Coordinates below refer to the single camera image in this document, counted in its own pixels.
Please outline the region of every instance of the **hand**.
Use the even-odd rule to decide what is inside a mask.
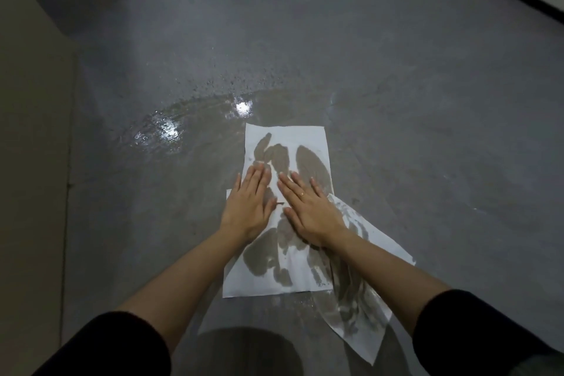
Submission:
[[[309,187],[298,173],[291,175],[294,181],[284,173],[280,173],[278,180],[278,188],[292,206],[286,207],[284,214],[306,241],[327,247],[332,236],[346,230],[343,216],[313,178]]]
[[[265,169],[264,164],[251,165],[242,184],[241,174],[237,174],[221,216],[220,230],[234,231],[246,241],[258,237],[276,207],[276,198],[263,204],[264,192],[271,178],[270,167]]]

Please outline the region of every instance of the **floor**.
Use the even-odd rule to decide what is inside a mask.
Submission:
[[[77,43],[63,337],[218,225],[244,125],[323,125],[336,194],[564,349],[564,26],[518,0],[38,0]],[[374,367],[308,294],[202,302],[174,374]]]

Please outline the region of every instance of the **sleeve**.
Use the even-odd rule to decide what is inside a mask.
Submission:
[[[508,374],[525,360],[555,353],[542,340],[473,294],[449,290],[419,315],[413,349],[432,375]]]
[[[108,312],[84,326],[34,375],[169,375],[164,339],[145,320],[129,312]]]

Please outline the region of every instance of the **paper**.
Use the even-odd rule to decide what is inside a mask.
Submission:
[[[414,265],[413,258],[393,239],[378,230],[354,209],[330,194],[345,224],[359,236]],[[327,252],[333,273],[333,290],[312,293],[326,323],[360,357],[374,364],[392,312],[366,281],[340,258]]]
[[[243,172],[255,161],[271,166],[269,196],[278,205],[266,229],[226,266],[223,297],[263,296],[333,288],[327,256],[300,239],[283,214],[286,199],[280,193],[277,173],[297,171],[314,176],[332,192],[329,151],[323,127],[257,127],[246,125]]]

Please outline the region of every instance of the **concrete floor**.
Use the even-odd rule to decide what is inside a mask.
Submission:
[[[64,339],[215,230],[249,122],[325,126],[340,198],[564,349],[562,24],[518,0],[38,1],[80,46]],[[424,374],[395,320],[370,368],[308,294],[219,288],[175,374]]]

